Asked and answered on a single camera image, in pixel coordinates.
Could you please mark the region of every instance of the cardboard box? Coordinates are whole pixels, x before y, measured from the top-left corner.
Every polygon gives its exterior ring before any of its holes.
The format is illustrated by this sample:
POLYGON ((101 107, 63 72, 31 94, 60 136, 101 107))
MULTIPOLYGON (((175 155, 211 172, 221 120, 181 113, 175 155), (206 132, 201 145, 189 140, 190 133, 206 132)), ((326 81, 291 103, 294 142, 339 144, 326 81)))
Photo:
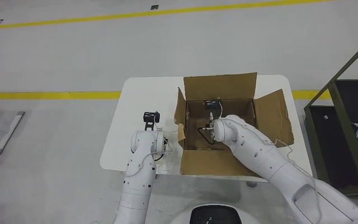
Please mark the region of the cardboard box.
POLYGON ((223 143, 210 145, 197 131, 209 122, 206 100, 220 98, 223 117, 234 114, 255 126, 270 140, 294 143, 282 90, 253 99, 257 73, 185 77, 185 98, 178 88, 175 123, 183 148, 181 174, 256 176, 243 166, 223 143))

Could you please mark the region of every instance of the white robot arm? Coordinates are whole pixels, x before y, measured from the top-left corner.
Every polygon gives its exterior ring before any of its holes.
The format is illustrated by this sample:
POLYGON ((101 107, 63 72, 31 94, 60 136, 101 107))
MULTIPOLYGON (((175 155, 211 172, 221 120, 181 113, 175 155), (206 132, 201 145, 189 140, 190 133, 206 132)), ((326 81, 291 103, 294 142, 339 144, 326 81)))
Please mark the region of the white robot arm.
POLYGON ((214 121, 215 140, 230 147, 234 156, 276 186, 299 223, 357 223, 358 207, 323 181, 313 179, 284 158, 255 127, 236 115, 214 121))
POLYGON ((164 134, 137 131, 131 140, 134 153, 128 161, 123 191, 114 224, 144 224, 157 165, 153 154, 164 152, 164 134))

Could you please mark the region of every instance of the table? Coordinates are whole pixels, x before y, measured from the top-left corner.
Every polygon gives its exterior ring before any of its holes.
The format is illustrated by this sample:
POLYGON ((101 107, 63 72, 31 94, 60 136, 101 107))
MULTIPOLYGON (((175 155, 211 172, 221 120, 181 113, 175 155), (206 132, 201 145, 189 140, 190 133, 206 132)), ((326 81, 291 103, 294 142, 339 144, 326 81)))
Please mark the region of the table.
MULTIPOLYGON (((130 78, 124 83, 101 156, 100 164, 103 169, 126 170, 128 160, 132 156, 130 151, 131 136, 136 130, 144 130, 144 112, 160 112, 161 119, 157 125, 167 131, 177 129, 173 117, 177 104, 178 87, 185 94, 183 77, 130 78)), ((279 89, 283 89, 284 92, 295 139, 295 143, 291 145, 293 152, 290 154, 290 158, 302 169, 312 174, 288 79, 281 75, 258 75, 254 98, 260 98, 279 89)), ((157 162, 157 174, 180 175, 182 148, 175 141, 175 138, 176 134, 169 135, 169 143, 174 152, 164 156, 157 162)), ((287 147, 279 150, 284 156, 289 152, 287 147)), ((265 181, 264 179, 250 176, 210 177, 265 181)))

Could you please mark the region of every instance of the yellow stripe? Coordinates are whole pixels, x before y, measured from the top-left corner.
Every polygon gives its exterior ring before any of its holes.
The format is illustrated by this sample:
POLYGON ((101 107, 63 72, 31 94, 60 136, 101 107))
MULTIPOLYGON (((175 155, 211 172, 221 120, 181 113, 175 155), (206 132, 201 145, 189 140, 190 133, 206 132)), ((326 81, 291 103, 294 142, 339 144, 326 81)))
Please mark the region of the yellow stripe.
POLYGON ((117 19, 121 19, 121 18, 159 16, 159 15, 190 13, 190 12, 237 10, 240 8, 286 6, 286 5, 291 5, 291 4, 305 4, 305 3, 317 3, 317 2, 329 2, 329 1, 332 1, 332 0, 282 0, 282 1, 272 1, 272 2, 252 2, 252 3, 229 4, 229 5, 223 5, 223 6, 203 6, 203 7, 194 7, 194 8, 179 8, 179 9, 174 9, 174 10, 135 12, 135 13, 127 13, 127 14, 93 16, 93 17, 84 17, 84 18, 64 18, 61 20, 24 22, 24 23, 19 23, 19 24, 3 24, 3 25, 0 25, 0 29, 18 28, 18 27, 26 27, 26 26, 43 26, 43 25, 53 25, 53 24, 68 24, 68 23, 73 23, 73 22, 117 20, 117 19))
MULTIPOLYGON (((292 90, 293 99, 295 100, 311 100, 319 90, 292 90)), ((329 100, 331 95, 326 90, 320 97, 320 100, 329 100)))
MULTIPOLYGON (((311 100, 318 90, 293 90, 295 100, 311 100)), ((121 92, 0 92, 2 100, 116 100, 121 92)), ((319 98, 330 99, 328 91, 319 98)))
POLYGON ((112 100, 121 92, 0 92, 3 100, 112 100))

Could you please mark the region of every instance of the cardboard flap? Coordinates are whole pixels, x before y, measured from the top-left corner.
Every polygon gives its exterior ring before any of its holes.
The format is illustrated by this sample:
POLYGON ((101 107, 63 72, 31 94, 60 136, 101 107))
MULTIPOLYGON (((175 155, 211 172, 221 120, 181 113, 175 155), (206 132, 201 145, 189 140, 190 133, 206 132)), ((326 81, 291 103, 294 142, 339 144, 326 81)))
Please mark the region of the cardboard flap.
POLYGON ((231 150, 184 150, 181 174, 257 176, 239 162, 231 150))
MULTIPOLYGON (((294 137, 282 89, 254 101, 258 129, 272 142, 278 139, 287 145, 293 144, 294 137)), ((277 142, 276 146, 285 145, 277 142)))
POLYGON ((185 124, 185 99, 183 97, 183 93, 178 87, 178 100, 177 107, 174 113, 174 123, 175 124, 185 124))
POLYGON ((253 98, 255 73, 184 77, 186 100, 253 98))

